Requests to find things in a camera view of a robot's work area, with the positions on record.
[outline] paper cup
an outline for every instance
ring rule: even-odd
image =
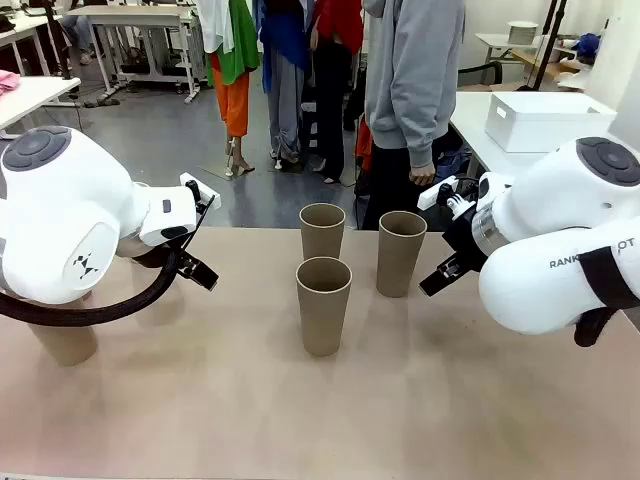
[[[98,349],[92,327],[44,327],[29,324],[40,343],[62,367],[88,360]]]
[[[380,219],[378,237],[378,291],[400,298],[409,293],[427,222],[409,212],[391,212]]]
[[[311,355],[326,357],[340,348],[351,278],[351,269],[335,258],[312,258],[298,267],[302,343]]]
[[[304,259],[340,258],[346,218],[344,210],[328,203],[303,208],[300,211],[300,230]]]

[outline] pink cloth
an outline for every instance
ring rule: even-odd
[[[0,70],[0,95],[4,92],[10,92],[18,88],[20,84],[20,75],[17,73]]]

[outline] hand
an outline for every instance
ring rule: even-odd
[[[436,176],[436,167],[433,164],[422,168],[411,168],[409,180],[419,187],[426,187],[433,183]]]
[[[317,50],[318,48],[318,41],[320,40],[320,34],[318,33],[318,29],[317,27],[317,23],[316,25],[314,25],[313,30],[311,31],[311,50],[313,50],[314,52]]]

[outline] red garment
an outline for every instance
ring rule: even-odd
[[[362,169],[366,172],[371,172],[371,159],[373,150],[373,136],[371,130],[367,125],[367,121],[362,116],[360,122],[360,130],[358,131],[358,143],[356,143],[356,157],[363,159]]]
[[[320,17],[320,36],[331,39],[337,33],[344,46],[355,55],[364,40],[361,11],[362,0],[318,0],[313,22]]]

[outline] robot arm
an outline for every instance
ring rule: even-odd
[[[209,205],[220,206],[219,195],[186,174],[178,187],[133,182],[98,144],[63,127],[25,133],[1,165],[0,280],[7,291],[48,305],[93,289],[116,253],[140,257],[186,239]]]
[[[452,209],[444,238],[455,254],[422,282],[428,295],[478,271],[500,324],[525,334],[576,325],[582,346],[617,310],[640,305],[640,163],[623,146],[582,139],[515,181],[487,173],[476,202],[434,189],[423,206],[437,198]]]

